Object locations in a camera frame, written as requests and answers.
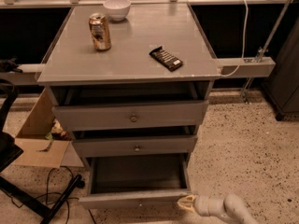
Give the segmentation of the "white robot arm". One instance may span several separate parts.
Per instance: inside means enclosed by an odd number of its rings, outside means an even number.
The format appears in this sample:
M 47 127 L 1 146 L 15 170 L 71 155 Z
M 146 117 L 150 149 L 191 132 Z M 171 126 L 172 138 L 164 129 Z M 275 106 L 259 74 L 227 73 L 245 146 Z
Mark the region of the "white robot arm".
M 259 224 L 245 202 L 235 194 L 224 198 L 206 195 L 188 195 L 177 201 L 178 207 L 200 217 L 216 217 L 226 224 Z

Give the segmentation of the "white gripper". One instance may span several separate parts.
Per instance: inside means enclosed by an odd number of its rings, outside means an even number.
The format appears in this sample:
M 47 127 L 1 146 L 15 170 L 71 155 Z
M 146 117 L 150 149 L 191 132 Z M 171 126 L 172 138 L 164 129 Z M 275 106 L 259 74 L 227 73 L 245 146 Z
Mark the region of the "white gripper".
M 188 195 L 181 197 L 177 204 L 178 206 L 187 211 L 193 211 L 202 217 L 214 217 L 217 215 L 217 198 L 200 195 Z

